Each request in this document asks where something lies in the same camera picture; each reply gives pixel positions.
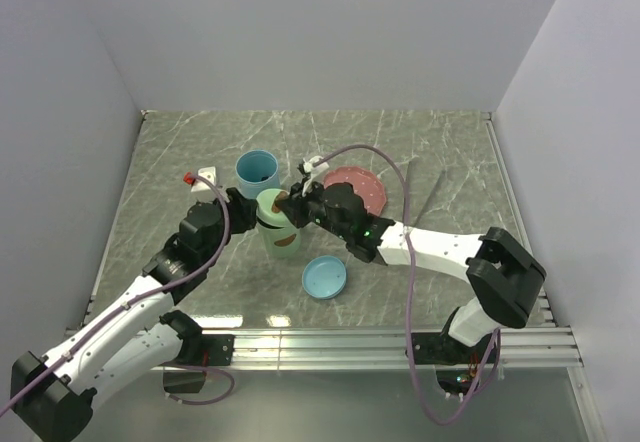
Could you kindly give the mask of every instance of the blue plastic lid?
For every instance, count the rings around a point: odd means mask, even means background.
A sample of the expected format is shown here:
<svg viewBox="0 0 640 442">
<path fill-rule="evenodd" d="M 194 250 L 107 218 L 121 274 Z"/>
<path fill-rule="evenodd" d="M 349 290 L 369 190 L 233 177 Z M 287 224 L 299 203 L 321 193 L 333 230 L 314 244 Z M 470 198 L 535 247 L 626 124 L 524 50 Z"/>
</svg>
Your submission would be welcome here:
<svg viewBox="0 0 640 442">
<path fill-rule="evenodd" d="M 331 299 L 347 283 L 347 269 L 340 259 L 323 255 L 309 262 L 302 273 L 302 287 L 311 297 Z"/>
</svg>

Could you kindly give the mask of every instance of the green cup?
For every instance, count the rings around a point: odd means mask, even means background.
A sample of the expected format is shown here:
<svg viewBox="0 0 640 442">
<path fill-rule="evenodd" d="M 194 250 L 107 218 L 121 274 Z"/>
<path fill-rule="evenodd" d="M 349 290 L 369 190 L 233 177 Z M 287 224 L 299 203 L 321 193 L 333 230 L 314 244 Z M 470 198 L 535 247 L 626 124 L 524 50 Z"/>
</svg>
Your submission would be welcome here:
<svg viewBox="0 0 640 442">
<path fill-rule="evenodd" d="M 300 247 L 300 230 L 296 229 L 287 216 L 275 206 L 276 197 L 285 197 L 281 189 L 266 189 L 260 192 L 258 202 L 258 223 L 256 227 L 267 253 L 273 257 L 290 257 Z"/>
</svg>

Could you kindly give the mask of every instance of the white wall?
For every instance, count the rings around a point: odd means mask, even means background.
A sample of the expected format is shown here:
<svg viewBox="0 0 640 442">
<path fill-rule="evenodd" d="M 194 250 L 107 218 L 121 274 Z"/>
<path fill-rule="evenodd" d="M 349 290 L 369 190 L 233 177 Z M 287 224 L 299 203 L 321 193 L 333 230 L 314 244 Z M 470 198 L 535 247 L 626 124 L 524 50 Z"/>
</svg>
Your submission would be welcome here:
<svg viewBox="0 0 640 442">
<path fill-rule="evenodd" d="M 557 0 L 497 112 L 554 313 L 613 441 L 638 440 L 640 0 Z"/>
<path fill-rule="evenodd" d="M 81 320 L 139 119 L 78 0 L 0 0 L 0 405 L 13 361 Z"/>
<path fill-rule="evenodd" d="M 84 0 L 148 109 L 494 110 L 554 0 Z"/>
</svg>

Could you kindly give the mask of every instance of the red plate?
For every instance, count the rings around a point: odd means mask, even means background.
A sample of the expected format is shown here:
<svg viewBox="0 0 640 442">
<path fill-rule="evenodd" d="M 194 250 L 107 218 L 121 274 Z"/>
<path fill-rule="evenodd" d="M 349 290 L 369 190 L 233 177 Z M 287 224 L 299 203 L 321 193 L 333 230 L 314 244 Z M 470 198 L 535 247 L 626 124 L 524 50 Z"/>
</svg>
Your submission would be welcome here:
<svg viewBox="0 0 640 442">
<path fill-rule="evenodd" d="M 353 186 L 353 191 L 362 197 L 367 212 L 380 215 L 387 203 L 384 185 L 376 175 L 362 167 L 338 167 L 324 177 L 324 186 L 348 182 Z"/>
</svg>

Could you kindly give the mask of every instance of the marble surface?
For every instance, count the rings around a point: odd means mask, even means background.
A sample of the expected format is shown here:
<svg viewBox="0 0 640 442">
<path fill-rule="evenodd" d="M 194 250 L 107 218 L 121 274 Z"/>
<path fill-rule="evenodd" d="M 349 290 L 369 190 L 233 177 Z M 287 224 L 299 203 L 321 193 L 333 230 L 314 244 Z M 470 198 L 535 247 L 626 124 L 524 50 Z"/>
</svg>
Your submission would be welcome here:
<svg viewBox="0 0 640 442">
<path fill-rule="evenodd" d="M 141 129 L 92 314 L 118 297 L 177 230 L 193 202 L 182 182 L 188 170 L 215 165 L 225 185 L 236 185 L 237 158 L 262 148 L 278 158 L 281 182 L 289 186 L 300 179 L 296 166 L 302 157 L 359 142 L 381 148 L 403 171 L 409 168 L 412 221 L 444 171 L 418 227 L 480 233 L 497 225 L 517 234 L 479 112 L 150 112 Z M 389 199 L 383 215 L 400 219 L 400 184 L 384 160 L 359 150 L 332 162 L 334 168 L 340 165 L 359 165 L 376 173 Z M 216 326 L 402 325 L 407 267 L 364 264 L 350 256 L 339 239 L 317 227 L 306 227 L 302 237 L 295 258 L 272 260 L 257 231 L 234 236 L 208 279 L 181 303 L 181 310 L 201 324 Z M 304 292 L 301 274 L 309 261 L 327 254 L 346 263 L 347 285 L 333 300 L 314 300 Z M 471 297 L 473 291 L 465 282 L 420 270 L 415 322 L 442 325 Z M 536 307 L 530 324 L 540 322 Z"/>
</svg>

